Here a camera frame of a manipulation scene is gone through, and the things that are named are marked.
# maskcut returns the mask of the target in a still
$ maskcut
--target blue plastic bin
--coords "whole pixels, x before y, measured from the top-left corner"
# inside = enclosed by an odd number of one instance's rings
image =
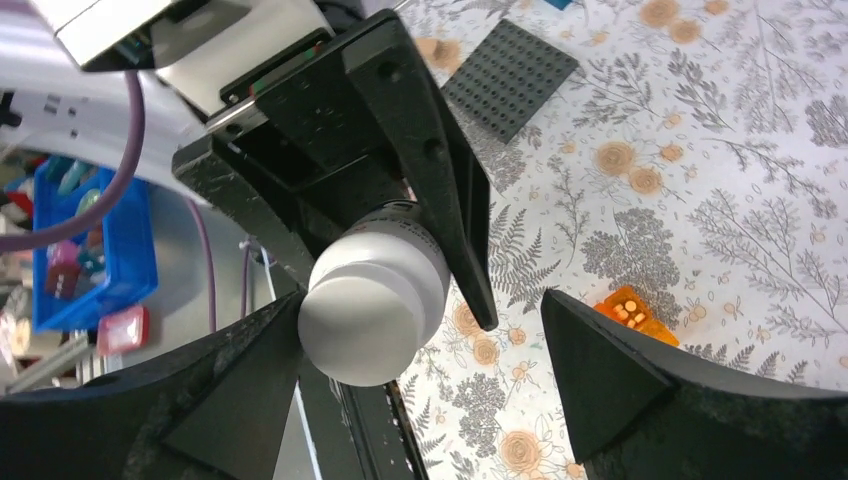
[[[47,180],[46,167],[39,167],[35,173],[35,230],[73,217],[85,192],[92,188],[102,192],[115,175],[101,168],[73,193],[61,196],[58,183]],[[73,239],[77,244],[84,240],[85,234]],[[103,218],[103,249],[106,279],[74,300],[57,299],[47,293],[47,249],[33,252],[33,326],[36,332],[97,328],[101,317],[137,304],[159,286],[145,182],[133,180],[123,198]]]

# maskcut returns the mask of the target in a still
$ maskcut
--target floral tablecloth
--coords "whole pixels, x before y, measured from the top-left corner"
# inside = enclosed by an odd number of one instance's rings
[[[633,285],[685,348],[848,390],[848,1],[411,0],[444,83],[502,18],[580,61],[509,145],[457,115],[496,189],[501,328],[455,288],[401,386],[433,479],[580,479],[546,288]]]

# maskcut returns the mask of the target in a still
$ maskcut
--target dotted pad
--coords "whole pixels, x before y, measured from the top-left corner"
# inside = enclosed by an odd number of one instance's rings
[[[501,20],[442,91],[469,117],[508,143],[577,65],[577,60]]]

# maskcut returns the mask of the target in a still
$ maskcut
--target pill bottle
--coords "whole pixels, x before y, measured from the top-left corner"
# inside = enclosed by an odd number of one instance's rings
[[[307,358],[354,386],[396,379],[435,335],[450,269],[409,200],[381,205],[318,258],[298,318]]]

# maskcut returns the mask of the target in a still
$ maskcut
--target orange toy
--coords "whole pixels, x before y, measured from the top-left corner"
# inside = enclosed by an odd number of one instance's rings
[[[595,305],[595,310],[613,321],[644,333],[655,340],[667,343],[672,347],[680,345],[674,334],[662,322],[654,318],[651,309],[629,285],[619,288],[603,303]]]

